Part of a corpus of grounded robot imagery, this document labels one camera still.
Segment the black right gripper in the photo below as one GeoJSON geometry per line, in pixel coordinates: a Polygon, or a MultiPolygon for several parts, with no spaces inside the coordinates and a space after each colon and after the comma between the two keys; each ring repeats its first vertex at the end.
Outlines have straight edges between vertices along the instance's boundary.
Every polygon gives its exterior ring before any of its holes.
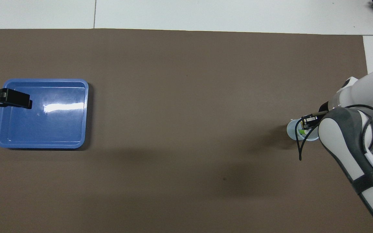
{"type": "MultiPolygon", "coordinates": [[[[329,112],[329,106],[328,106],[329,102],[325,102],[323,103],[318,112],[319,113],[327,113],[329,112]]],[[[318,123],[318,116],[316,115],[306,115],[306,116],[303,116],[302,117],[302,129],[304,130],[308,130],[308,129],[311,129],[313,128],[317,123],[318,123]]]]}

